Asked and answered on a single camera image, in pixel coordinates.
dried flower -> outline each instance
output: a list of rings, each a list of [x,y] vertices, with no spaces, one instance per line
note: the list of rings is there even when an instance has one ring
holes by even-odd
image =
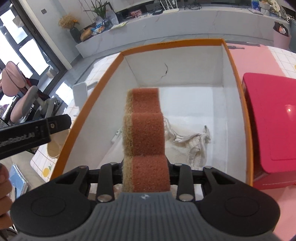
[[[59,20],[59,26],[67,29],[74,28],[76,23],[79,24],[78,20],[75,19],[71,14],[65,15]]]

red box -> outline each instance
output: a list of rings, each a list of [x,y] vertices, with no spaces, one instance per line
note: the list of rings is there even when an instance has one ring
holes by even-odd
[[[254,187],[296,183],[296,80],[246,73],[243,85],[254,146]]]

potted plant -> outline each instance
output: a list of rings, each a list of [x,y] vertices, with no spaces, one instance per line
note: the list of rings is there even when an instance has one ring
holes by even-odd
[[[98,24],[99,22],[102,22],[102,24],[106,27],[106,29],[109,28],[109,26],[111,25],[111,21],[106,18],[106,5],[107,2],[103,3],[101,2],[101,0],[95,0],[95,4],[93,3],[93,1],[91,0],[92,3],[92,8],[93,10],[84,10],[84,12],[94,12],[98,15],[98,17],[102,18],[101,21],[98,20],[98,17],[95,18],[95,22],[96,24]]]
[[[75,24],[77,23],[79,24],[78,20],[75,19],[71,14],[65,15],[59,20],[59,26],[69,29],[75,42],[79,44],[81,43],[81,32],[75,27]]]

orange sponge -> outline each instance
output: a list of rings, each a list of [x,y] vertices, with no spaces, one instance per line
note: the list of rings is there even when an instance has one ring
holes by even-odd
[[[140,88],[128,92],[123,146],[123,191],[170,190],[158,89]]]

white towel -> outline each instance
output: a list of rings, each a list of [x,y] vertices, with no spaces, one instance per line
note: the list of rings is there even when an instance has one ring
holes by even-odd
[[[164,118],[164,125],[165,154],[170,163],[183,163],[193,170],[202,170],[207,162],[206,143],[211,140],[207,126],[204,126],[202,133],[180,135],[173,130],[167,118]]]

